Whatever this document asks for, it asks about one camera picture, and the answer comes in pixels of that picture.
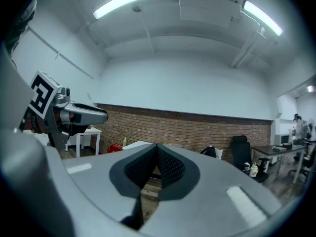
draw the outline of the white wall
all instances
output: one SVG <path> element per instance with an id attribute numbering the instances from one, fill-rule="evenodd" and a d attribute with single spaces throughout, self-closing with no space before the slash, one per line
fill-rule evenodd
<path id="1" fill-rule="evenodd" d="M 284 69 L 276 68 L 269 74 L 271 94 L 280 97 L 316 75 L 313 50 L 303 50 Z"/>
<path id="2" fill-rule="evenodd" d="M 301 97 L 296 99 L 297 101 L 297 111 L 298 114 L 308 121 L 309 119 L 314 120 L 314 125 L 316 125 L 316 93 L 306 93 Z M 312 141 L 316 140 L 315 129 L 312 131 Z"/>
<path id="3" fill-rule="evenodd" d="M 267 82 L 269 85 L 270 107 L 272 119 L 275 119 L 271 126 L 271 144 L 274 144 L 274 135 L 280 134 L 292 128 L 291 123 L 282 124 L 278 118 L 282 115 L 282 110 L 278 103 L 278 97 L 290 92 L 302 85 L 312 76 L 316 75 L 316 60 L 314 47 L 305 45 L 305 50 L 295 56 L 283 69 L 279 67 L 268 74 Z"/>
<path id="4" fill-rule="evenodd" d="M 277 134 L 288 133 L 288 130 L 295 126 L 293 118 L 297 113 L 296 99 L 289 93 L 285 94 L 278 98 L 278 106 L 282 114 L 280 116 L 279 131 L 277 131 Z"/>
<path id="5" fill-rule="evenodd" d="M 12 59 L 30 83 L 35 72 L 47 72 L 71 89 L 72 100 L 92 105 L 106 61 L 66 0 L 38 0 L 34 19 Z"/>
<path id="6" fill-rule="evenodd" d="M 279 97 L 279 110 L 282 113 L 280 119 L 293 120 L 297 113 L 297 105 L 295 97 L 285 94 Z"/>
<path id="7" fill-rule="evenodd" d="M 98 91 L 96 101 L 104 104 L 271 119 L 262 76 L 189 52 L 113 59 Z"/>

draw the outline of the fluorescent ceiling light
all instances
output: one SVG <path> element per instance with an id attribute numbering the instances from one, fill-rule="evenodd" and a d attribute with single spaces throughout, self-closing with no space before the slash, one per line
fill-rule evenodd
<path id="1" fill-rule="evenodd" d="M 283 30 L 280 28 L 280 26 L 278 26 L 271 17 L 269 17 L 265 12 L 263 12 L 253 3 L 245 1 L 243 8 L 261 19 L 264 23 L 266 23 L 278 36 L 282 34 Z"/>
<path id="2" fill-rule="evenodd" d="M 111 12 L 112 10 L 115 10 L 127 3 L 134 2 L 136 0 L 112 0 L 105 5 L 103 5 L 101 8 L 97 9 L 94 13 L 93 16 L 96 19 L 99 19 L 103 17 L 105 14 Z"/>
<path id="3" fill-rule="evenodd" d="M 314 92 L 314 87 L 313 86 L 308 86 L 307 87 L 308 92 Z"/>

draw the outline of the person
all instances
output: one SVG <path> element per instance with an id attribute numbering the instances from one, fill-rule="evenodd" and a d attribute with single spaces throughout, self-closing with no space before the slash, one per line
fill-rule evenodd
<path id="1" fill-rule="evenodd" d="M 303 123 L 302 123 L 302 117 L 298 114 L 294 115 L 294 121 L 296 121 L 296 139 L 293 141 L 293 144 L 295 145 L 303 145 L 304 141 L 304 131 L 303 131 Z"/>

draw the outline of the black desk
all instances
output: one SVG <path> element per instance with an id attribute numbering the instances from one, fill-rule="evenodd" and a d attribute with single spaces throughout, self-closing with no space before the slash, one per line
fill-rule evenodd
<path id="1" fill-rule="evenodd" d="M 252 147 L 252 151 L 253 151 L 252 153 L 258 152 L 259 154 L 264 155 L 265 157 L 268 157 L 268 158 L 273 158 L 273 157 L 279 157 L 280 156 L 281 159 L 280 159 L 280 162 L 279 162 L 279 165 L 278 165 L 278 168 L 277 168 L 277 174 L 280 171 L 284 155 L 302 152 L 302 154 L 300 155 L 300 160 L 299 160 L 298 165 L 297 165 L 297 171 L 296 171 L 294 179 L 293 179 L 293 184 L 295 184 L 296 180 L 297 180 L 297 177 L 299 175 L 299 170 L 301 169 L 301 165 L 302 165 L 302 161 L 303 161 L 303 157 L 304 157 L 304 146 L 292 145 L 292 149 L 286 149 L 285 151 L 282 151 L 282 152 L 274 151 L 272 149 L 272 147 L 273 146 Z M 264 172 L 267 172 L 268 167 L 269 167 L 269 162 L 267 161 Z"/>

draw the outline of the black bag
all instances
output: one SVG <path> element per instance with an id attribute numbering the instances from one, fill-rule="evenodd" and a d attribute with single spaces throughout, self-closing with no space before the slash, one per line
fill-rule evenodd
<path id="1" fill-rule="evenodd" d="M 207 147 L 200 154 L 216 158 L 215 147 Z"/>

